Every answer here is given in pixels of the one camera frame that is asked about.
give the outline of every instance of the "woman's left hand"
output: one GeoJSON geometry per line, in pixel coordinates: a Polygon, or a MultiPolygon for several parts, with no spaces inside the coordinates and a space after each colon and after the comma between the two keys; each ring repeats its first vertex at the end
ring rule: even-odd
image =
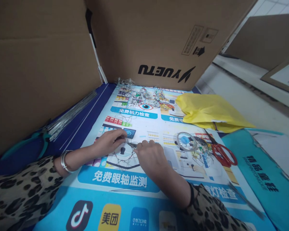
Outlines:
{"type": "Polygon", "coordinates": [[[111,130],[102,134],[101,137],[88,148],[90,148],[94,158],[100,158],[112,153],[126,141],[126,137],[127,133],[123,129],[111,130]]]}

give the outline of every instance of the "leopard print sleeve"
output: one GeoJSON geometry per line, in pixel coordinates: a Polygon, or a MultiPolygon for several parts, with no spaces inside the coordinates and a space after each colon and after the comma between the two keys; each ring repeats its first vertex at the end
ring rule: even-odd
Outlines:
{"type": "Polygon", "coordinates": [[[231,216],[224,204],[212,197],[202,184],[189,185],[191,201],[183,214],[190,230],[247,231],[246,224],[231,216]]]}
{"type": "Polygon", "coordinates": [[[14,175],[0,176],[0,230],[22,230],[46,216],[63,182],[53,160],[45,157],[14,175]]]}

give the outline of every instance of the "bracelet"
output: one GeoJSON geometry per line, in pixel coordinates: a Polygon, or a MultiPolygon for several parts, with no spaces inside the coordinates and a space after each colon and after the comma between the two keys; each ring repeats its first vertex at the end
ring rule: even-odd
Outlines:
{"type": "Polygon", "coordinates": [[[72,152],[72,151],[73,151],[73,150],[66,150],[66,151],[62,154],[62,156],[61,156],[61,165],[62,165],[62,168],[63,168],[65,171],[67,171],[68,173],[70,173],[70,174],[74,173],[75,171],[70,171],[70,170],[67,169],[67,165],[66,165],[66,163],[65,163],[65,156],[66,156],[66,154],[68,154],[69,152],[72,152]]]}

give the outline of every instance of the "red scissors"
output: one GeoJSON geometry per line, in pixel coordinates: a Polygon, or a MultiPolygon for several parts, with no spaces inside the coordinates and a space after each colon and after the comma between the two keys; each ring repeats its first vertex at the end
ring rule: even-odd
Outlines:
{"type": "Polygon", "coordinates": [[[217,143],[215,141],[215,139],[210,136],[210,134],[206,131],[206,134],[208,135],[208,137],[210,138],[211,142],[212,142],[212,151],[214,156],[216,157],[216,159],[225,167],[231,167],[231,165],[238,165],[238,161],[236,159],[236,157],[234,156],[234,154],[232,153],[232,151],[230,151],[228,148],[226,148],[225,146],[217,143]],[[223,150],[226,149],[231,157],[233,158],[234,162],[231,161],[231,159],[227,156],[227,154],[225,153],[225,151],[223,150]]]}

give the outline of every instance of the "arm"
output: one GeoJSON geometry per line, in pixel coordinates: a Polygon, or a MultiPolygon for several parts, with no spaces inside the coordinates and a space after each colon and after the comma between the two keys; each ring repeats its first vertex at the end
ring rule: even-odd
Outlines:
{"type": "Polygon", "coordinates": [[[182,209],[189,229],[247,230],[247,226],[232,217],[224,204],[212,197],[202,184],[193,186],[176,173],[168,164],[160,144],[143,141],[134,151],[148,177],[182,209]]]}
{"type": "MultiPolygon", "coordinates": [[[[125,142],[122,129],[105,132],[93,145],[72,151],[65,162],[70,171],[113,152],[125,142]]],[[[41,220],[55,200],[56,193],[68,172],[61,166],[61,157],[45,157],[29,164],[14,175],[0,176],[0,230],[21,230],[41,220]]]]}

